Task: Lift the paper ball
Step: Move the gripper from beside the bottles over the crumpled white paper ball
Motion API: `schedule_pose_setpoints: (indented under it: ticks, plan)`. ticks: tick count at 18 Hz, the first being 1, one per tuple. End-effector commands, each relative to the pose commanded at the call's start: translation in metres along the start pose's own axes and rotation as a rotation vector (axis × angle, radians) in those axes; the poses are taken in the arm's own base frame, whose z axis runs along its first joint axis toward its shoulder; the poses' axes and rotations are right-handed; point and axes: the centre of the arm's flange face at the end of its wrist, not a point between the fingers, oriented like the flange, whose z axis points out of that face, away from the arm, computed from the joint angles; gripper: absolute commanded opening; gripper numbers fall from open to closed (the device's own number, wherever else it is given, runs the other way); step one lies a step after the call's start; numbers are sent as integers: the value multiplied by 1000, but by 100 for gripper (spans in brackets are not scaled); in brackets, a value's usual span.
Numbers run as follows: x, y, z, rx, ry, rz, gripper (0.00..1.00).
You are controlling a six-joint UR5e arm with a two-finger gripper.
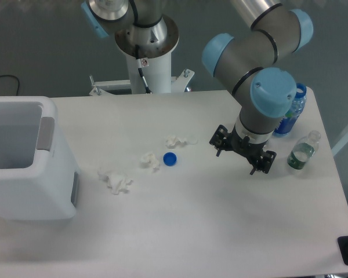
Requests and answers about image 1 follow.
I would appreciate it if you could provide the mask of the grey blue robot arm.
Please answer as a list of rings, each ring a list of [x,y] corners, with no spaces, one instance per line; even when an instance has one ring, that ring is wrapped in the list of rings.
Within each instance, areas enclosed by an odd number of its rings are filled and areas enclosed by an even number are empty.
[[[306,45],[313,23],[302,10],[280,1],[233,1],[251,30],[236,41],[227,33],[214,36],[202,51],[202,63],[240,104],[228,131],[219,126],[210,144],[233,151],[253,171],[268,173],[276,153],[265,145],[296,94],[296,82],[276,62]],[[98,36],[113,36],[126,57],[134,94],[171,93],[171,54],[178,44],[176,23],[163,13],[161,1],[84,1],[85,16]]]

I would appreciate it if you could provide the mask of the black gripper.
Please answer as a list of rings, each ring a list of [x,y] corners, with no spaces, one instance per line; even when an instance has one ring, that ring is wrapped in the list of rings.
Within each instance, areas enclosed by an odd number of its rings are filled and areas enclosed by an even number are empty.
[[[211,137],[209,143],[215,147],[219,157],[222,151],[229,151],[229,132],[225,126],[219,125]],[[253,175],[256,171],[261,171],[268,174],[270,168],[277,156],[274,151],[264,151],[267,140],[260,143],[253,143],[251,137],[241,138],[235,127],[231,132],[231,147],[232,150],[245,158],[251,165],[252,170],[249,173]]]

